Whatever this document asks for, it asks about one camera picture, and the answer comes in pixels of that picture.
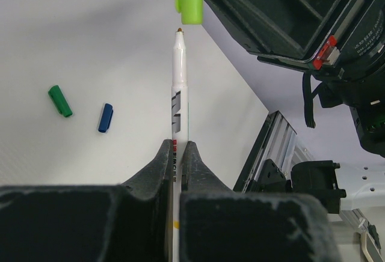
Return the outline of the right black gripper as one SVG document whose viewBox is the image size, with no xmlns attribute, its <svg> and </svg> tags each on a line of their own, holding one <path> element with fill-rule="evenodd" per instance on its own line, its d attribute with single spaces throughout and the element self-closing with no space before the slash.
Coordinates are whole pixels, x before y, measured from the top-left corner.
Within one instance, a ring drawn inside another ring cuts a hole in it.
<svg viewBox="0 0 385 262">
<path fill-rule="evenodd" d="M 327 42 L 306 105 L 366 108 L 384 102 L 384 0 L 206 0 L 249 53 L 305 64 Z"/>
</svg>

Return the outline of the light green marker pen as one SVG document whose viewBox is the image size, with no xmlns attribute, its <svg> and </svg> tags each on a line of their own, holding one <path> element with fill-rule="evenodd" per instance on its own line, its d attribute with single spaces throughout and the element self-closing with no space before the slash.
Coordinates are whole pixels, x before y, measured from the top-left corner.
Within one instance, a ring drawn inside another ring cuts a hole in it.
<svg viewBox="0 0 385 262">
<path fill-rule="evenodd" d="M 179 200 L 182 191 L 182 158 L 189 140 L 189 97 L 184 32 L 175 33 L 171 86 L 173 142 L 173 261 L 179 261 Z"/>
</svg>

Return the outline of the blue pen cap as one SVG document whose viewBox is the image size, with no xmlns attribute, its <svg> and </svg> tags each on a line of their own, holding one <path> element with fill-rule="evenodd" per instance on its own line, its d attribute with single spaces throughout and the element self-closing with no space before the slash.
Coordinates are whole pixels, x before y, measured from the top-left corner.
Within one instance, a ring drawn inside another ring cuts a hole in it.
<svg viewBox="0 0 385 262">
<path fill-rule="evenodd" d="M 100 116 L 99 125 L 97 128 L 99 133 L 106 133 L 109 130 L 113 113 L 114 113 L 113 106 L 109 103 L 105 103 L 102 110 L 102 115 Z"/>
</svg>

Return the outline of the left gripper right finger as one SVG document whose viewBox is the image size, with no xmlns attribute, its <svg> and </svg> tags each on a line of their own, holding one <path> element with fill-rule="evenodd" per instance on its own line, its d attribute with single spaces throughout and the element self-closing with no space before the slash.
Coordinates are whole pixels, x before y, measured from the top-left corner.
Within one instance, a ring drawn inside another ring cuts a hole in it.
<svg viewBox="0 0 385 262">
<path fill-rule="evenodd" d="M 310 195 L 237 193 L 189 142 L 182 159 L 180 261 L 340 261 L 327 212 Z"/>
</svg>

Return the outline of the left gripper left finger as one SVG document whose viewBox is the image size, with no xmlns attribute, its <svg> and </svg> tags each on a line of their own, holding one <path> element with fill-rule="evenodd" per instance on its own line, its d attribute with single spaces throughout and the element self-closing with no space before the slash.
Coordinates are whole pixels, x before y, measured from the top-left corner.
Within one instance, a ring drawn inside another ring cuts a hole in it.
<svg viewBox="0 0 385 262">
<path fill-rule="evenodd" d="M 117 185 L 1 187 L 2 261 L 171 261 L 172 142 Z"/>
</svg>

